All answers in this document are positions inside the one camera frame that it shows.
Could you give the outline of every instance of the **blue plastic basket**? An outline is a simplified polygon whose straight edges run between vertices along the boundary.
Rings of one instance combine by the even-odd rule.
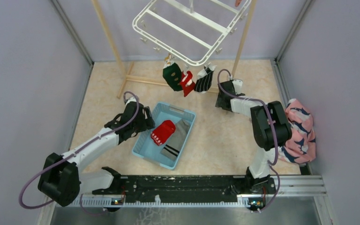
[[[157,146],[151,139],[150,134],[154,129],[142,132],[132,149],[132,153],[135,156],[158,164],[164,168],[173,170],[175,169],[177,161],[179,160],[184,146],[186,145],[188,136],[190,135],[191,129],[194,125],[196,114],[195,112],[191,112],[189,110],[185,110],[165,102],[158,102],[157,106],[155,106],[154,111],[152,112],[152,118],[155,121],[156,127],[159,126],[164,120],[171,120],[173,123],[177,123],[181,119],[188,121],[191,125],[183,146],[181,147],[180,153],[176,158],[176,161],[172,161],[171,159],[161,154],[161,150],[165,145],[163,144],[161,146]]]

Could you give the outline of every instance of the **beige floor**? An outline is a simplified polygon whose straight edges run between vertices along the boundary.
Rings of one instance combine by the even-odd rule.
[[[232,60],[212,61],[216,71],[227,68],[231,71]],[[131,75],[162,79],[162,61],[136,62]],[[190,70],[196,76],[202,67]],[[243,92],[247,96],[266,102],[279,100],[269,60],[243,60],[238,65],[236,77],[243,80]],[[123,112],[122,99],[116,98],[122,83],[122,74],[113,62],[96,63],[90,78],[79,121],[75,130],[72,148],[95,135],[115,115]],[[125,90],[137,94],[144,105],[155,107],[158,101],[168,102],[196,112],[191,135],[175,170],[171,171],[145,161],[132,154],[136,138],[123,142],[95,160],[86,172],[109,166],[121,174],[245,174],[252,163],[257,145],[253,138],[250,120],[239,114],[215,108],[217,94],[174,92],[169,87],[128,82]],[[278,161],[275,169],[280,174],[299,174],[298,165]]]

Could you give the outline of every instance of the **wooden stand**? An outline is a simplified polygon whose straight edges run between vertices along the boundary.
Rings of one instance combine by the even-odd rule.
[[[98,0],[91,0],[91,1],[93,3],[93,7],[94,7],[94,9],[96,11],[96,14],[98,16],[100,24],[101,24],[101,26],[102,26],[102,28],[104,30],[105,36],[108,39],[111,50],[112,50],[112,52],[113,52],[113,54],[115,56],[116,62],[118,64],[121,72],[124,74],[124,80],[122,81],[122,85],[120,86],[120,90],[119,90],[119,93],[117,95],[117,98],[121,97],[121,95],[123,93],[123,90],[124,90],[124,88],[126,86],[126,83],[128,81],[139,82],[139,83],[147,83],[147,84],[154,84],[154,85],[160,85],[160,86],[168,86],[167,83],[163,82],[162,80],[130,75],[135,62],[131,62],[130,65],[129,65],[128,70],[126,71],[126,69],[125,69],[125,67],[123,65],[123,62],[122,62],[122,60],[120,58],[118,49],[117,49],[117,47],[115,45],[115,41],[113,39],[113,36],[112,36],[112,34],[110,32],[110,29],[108,28],[108,23],[107,23],[107,21],[106,21],[106,19],[104,17],[103,11],[102,11],[101,6],[100,6],[100,3],[98,2]],[[248,30],[249,30],[250,22],[252,20],[253,12],[255,10],[256,2],[257,2],[257,0],[251,0],[250,6],[249,6],[249,11],[248,11],[248,14],[247,14],[247,21],[246,21],[245,27],[243,29],[242,37],[241,37],[241,40],[240,40],[240,45],[238,47],[237,56],[235,58],[234,66],[232,68],[232,75],[233,76],[235,75],[235,72],[237,70],[238,62],[240,60],[240,56],[241,56],[242,49],[243,49],[243,46],[244,46],[244,43],[245,43],[245,40],[246,40],[246,36],[248,35]],[[218,88],[212,87],[207,92],[209,92],[209,93],[218,93]]]

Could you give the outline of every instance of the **red sock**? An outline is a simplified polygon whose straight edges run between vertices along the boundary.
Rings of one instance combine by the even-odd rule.
[[[184,91],[184,97],[187,96],[190,92],[194,90],[195,83],[192,80],[192,73],[191,71],[187,71],[187,77],[184,75],[184,72],[181,74],[181,81],[180,85]]]
[[[174,133],[176,126],[170,120],[165,120],[151,133],[151,138],[158,146],[164,144],[167,139]]]

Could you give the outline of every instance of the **gray sock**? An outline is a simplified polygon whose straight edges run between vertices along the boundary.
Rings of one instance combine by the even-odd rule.
[[[168,157],[172,161],[177,159],[181,147],[183,147],[184,141],[186,140],[187,133],[190,130],[190,124],[185,120],[180,120],[175,126],[176,131],[172,134],[161,151],[162,155]]]

